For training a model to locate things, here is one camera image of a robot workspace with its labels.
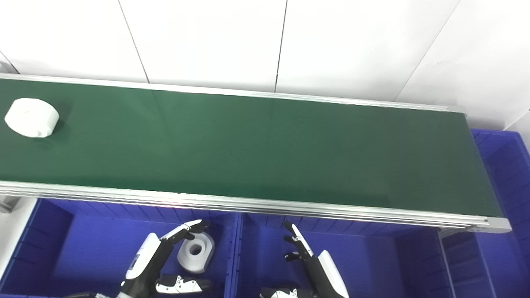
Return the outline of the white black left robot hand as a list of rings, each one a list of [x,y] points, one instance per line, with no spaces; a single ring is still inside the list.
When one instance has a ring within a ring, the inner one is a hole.
[[[183,239],[194,240],[195,235],[206,230],[208,226],[210,221],[195,219],[179,225],[161,237],[155,233],[148,234],[127,269],[118,298],[154,298],[158,294],[177,296],[210,290],[212,282],[207,279],[161,274],[174,246]]]

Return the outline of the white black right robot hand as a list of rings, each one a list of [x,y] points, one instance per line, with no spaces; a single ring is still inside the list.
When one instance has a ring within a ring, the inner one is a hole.
[[[284,260],[302,262],[312,289],[294,286],[263,287],[259,293],[260,298],[348,298],[345,282],[329,251],[323,250],[316,256],[293,222],[286,219],[283,226],[290,232],[283,240],[296,248],[296,251],[284,254]]]

